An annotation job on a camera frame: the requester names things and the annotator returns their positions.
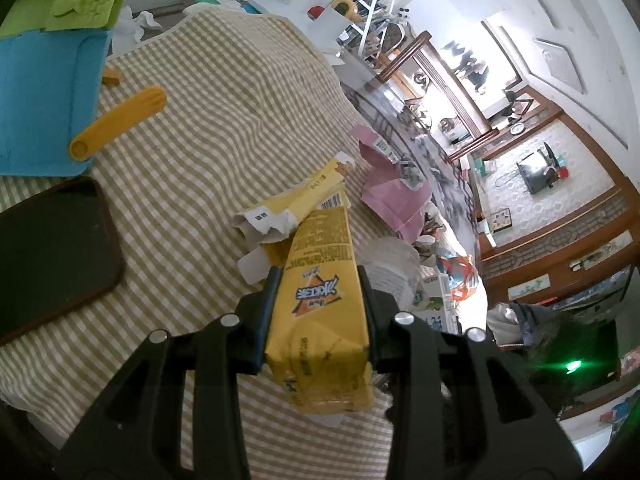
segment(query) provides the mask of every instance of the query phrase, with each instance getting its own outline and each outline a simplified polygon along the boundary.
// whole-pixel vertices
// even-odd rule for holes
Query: patterned wallpaper
[[[546,142],[556,156],[562,155],[569,178],[531,195],[518,172],[519,162]],[[505,245],[576,211],[614,186],[613,180],[580,139],[562,122],[555,121],[512,150],[495,159],[497,171],[479,178],[482,209],[489,213],[511,210],[512,227],[494,234]]]
[[[533,241],[524,247],[482,262],[482,278],[488,279],[509,270],[525,266],[554,253],[580,238],[590,235],[627,211],[622,194],[609,198],[600,207],[585,213],[575,221]]]

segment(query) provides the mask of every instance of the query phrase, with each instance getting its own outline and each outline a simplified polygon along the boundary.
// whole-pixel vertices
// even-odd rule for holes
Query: brown phone case
[[[89,293],[81,294],[76,297],[70,298],[68,301],[64,301],[61,304],[54,306],[50,309],[47,309],[46,314],[39,316],[29,322],[24,323],[18,330],[14,330],[6,335],[0,336],[0,346],[8,343],[9,341],[16,339],[17,337],[27,333],[34,328],[37,328],[43,324],[56,319],[63,314],[71,312],[72,310],[76,310],[82,306],[85,306],[96,298],[103,296],[107,292],[114,289],[114,287],[120,282],[122,275],[124,273],[124,258],[122,257],[122,252],[120,250],[120,243],[118,241],[118,232],[116,231],[116,227],[113,224],[113,219],[111,218],[111,214],[109,212],[109,207],[106,202],[104,193],[100,188],[98,182],[88,176],[80,176],[73,180],[68,180],[63,182],[62,184],[58,184],[57,186],[53,186],[50,189],[47,189],[41,193],[33,195],[26,200],[23,200],[20,203],[6,209],[2,213],[0,213],[0,219],[2,219],[5,215],[10,212],[15,212],[20,208],[24,208],[25,206],[31,205],[36,200],[41,200],[42,198],[46,198],[48,195],[55,194],[60,192],[68,187],[78,186],[82,184],[91,183],[94,186],[97,203],[98,203],[98,213],[100,220],[102,222],[102,228],[104,230],[104,234],[106,236],[108,251],[110,257],[113,259],[113,275],[105,280],[103,286],[92,290]]]

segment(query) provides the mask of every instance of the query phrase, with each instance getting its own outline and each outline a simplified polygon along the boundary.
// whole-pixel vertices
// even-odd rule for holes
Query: gingham fabric
[[[108,66],[122,71],[122,83],[102,88],[99,114],[148,85],[168,95],[162,113],[100,150],[89,171],[120,235],[124,278],[89,306],[0,348],[0,394],[64,437],[152,330],[199,330],[257,290],[236,268],[247,247],[231,227],[234,212],[299,183],[342,150],[358,163],[348,178],[356,253],[391,234],[359,200],[367,165],[347,132],[365,121],[286,20],[207,10]],[[0,208],[59,181],[1,177]],[[384,477],[392,428],[383,394],[371,412],[348,415],[338,428],[297,414],[266,375],[240,377],[239,395],[253,478]]]

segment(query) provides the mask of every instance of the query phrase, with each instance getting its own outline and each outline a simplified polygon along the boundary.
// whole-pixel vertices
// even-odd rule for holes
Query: framed picture
[[[507,227],[511,227],[511,211],[509,208],[501,209],[495,213],[491,213],[491,218],[489,222],[492,227],[492,231],[497,233],[498,231],[502,231]]]

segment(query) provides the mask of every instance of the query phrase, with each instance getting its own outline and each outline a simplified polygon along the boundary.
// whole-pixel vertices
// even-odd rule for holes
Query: red object
[[[320,14],[322,14],[323,12],[324,12],[324,7],[316,5],[315,7],[311,7],[306,12],[306,15],[310,17],[312,20],[317,20],[320,17]]]

